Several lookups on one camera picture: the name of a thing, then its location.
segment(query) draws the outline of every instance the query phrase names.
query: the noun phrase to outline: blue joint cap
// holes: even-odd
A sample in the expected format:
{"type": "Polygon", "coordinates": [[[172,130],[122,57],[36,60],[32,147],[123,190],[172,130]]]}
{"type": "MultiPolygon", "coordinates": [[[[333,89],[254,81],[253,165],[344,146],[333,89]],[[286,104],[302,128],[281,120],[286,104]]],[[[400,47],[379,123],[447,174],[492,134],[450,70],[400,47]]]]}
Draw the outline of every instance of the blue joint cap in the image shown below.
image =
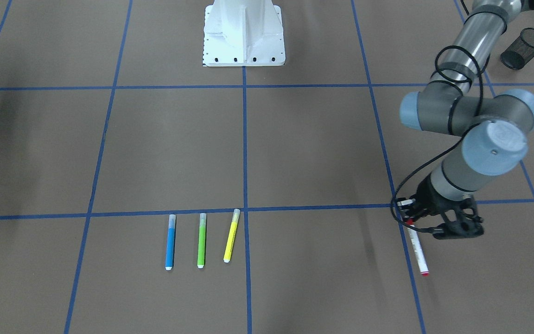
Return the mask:
{"type": "Polygon", "coordinates": [[[421,131],[420,118],[417,116],[418,95],[419,91],[412,91],[405,95],[399,108],[399,118],[406,127],[421,131]]]}
{"type": "Polygon", "coordinates": [[[525,158],[528,151],[523,131],[506,121],[485,121],[464,137],[462,154],[477,173],[502,175],[525,158]]]}
{"type": "Polygon", "coordinates": [[[505,91],[504,93],[501,93],[500,95],[510,95],[521,100],[524,104],[528,106],[530,111],[533,113],[533,117],[534,117],[534,94],[531,93],[530,91],[524,90],[524,89],[509,89],[505,91]]]}

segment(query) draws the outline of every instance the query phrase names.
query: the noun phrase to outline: gray floor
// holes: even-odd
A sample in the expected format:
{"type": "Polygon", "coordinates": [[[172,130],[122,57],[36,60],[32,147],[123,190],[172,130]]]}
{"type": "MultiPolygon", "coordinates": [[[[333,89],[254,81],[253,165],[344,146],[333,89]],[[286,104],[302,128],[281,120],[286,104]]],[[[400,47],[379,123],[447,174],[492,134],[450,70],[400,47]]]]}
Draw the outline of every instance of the gray floor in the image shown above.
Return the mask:
{"type": "MultiPolygon", "coordinates": [[[[0,0],[0,334],[534,333],[534,132],[477,196],[483,237],[421,236],[428,277],[388,213],[390,181],[456,141],[398,108],[458,2],[276,1],[286,65],[248,69],[201,66],[209,4],[0,0]]],[[[524,27],[488,96],[534,93],[534,59],[498,60],[524,27]]]]}

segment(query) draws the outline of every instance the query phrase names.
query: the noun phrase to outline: black mesh pen holder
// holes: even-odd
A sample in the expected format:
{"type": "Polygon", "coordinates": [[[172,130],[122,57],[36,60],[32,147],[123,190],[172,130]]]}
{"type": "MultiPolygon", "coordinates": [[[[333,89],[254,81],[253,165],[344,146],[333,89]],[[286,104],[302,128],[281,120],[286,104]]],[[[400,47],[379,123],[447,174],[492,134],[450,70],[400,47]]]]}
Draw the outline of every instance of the black mesh pen holder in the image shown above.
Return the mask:
{"type": "Polygon", "coordinates": [[[502,64],[513,70],[520,70],[534,57],[534,28],[524,28],[521,35],[502,52],[502,64]]]}

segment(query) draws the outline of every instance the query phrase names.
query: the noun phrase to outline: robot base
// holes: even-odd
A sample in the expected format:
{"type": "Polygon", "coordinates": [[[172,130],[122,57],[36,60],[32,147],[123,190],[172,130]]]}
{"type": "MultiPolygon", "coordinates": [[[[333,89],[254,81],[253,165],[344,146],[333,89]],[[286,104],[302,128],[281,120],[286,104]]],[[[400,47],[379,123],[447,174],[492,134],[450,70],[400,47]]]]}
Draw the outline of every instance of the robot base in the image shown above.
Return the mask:
{"type": "Polygon", "coordinates": [[[281,8],[270,0],[230,4],[216,0],[205,9],[203,66],[284,65],[281,8]]]}

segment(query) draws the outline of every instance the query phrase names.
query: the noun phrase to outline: yellow marker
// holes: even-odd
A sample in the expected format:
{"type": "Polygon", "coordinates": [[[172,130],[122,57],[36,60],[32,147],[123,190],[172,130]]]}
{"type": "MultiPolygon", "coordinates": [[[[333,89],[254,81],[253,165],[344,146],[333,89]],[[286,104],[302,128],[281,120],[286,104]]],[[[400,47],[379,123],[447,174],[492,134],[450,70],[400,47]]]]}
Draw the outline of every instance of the yellow marker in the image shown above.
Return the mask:
{"type": "Polygon", "coordinates": [[[234,238],[236,237],[236,228],[238,228],[238,218],[240,217],[240,210],[235,209],[232,216],[232,223],[230,224],[230,231],[228,233],[228,242],[226,243],[226,250],[224,252],[224,262],[228,263],[232,258],[232,248],[234,247],[234,238]]]}

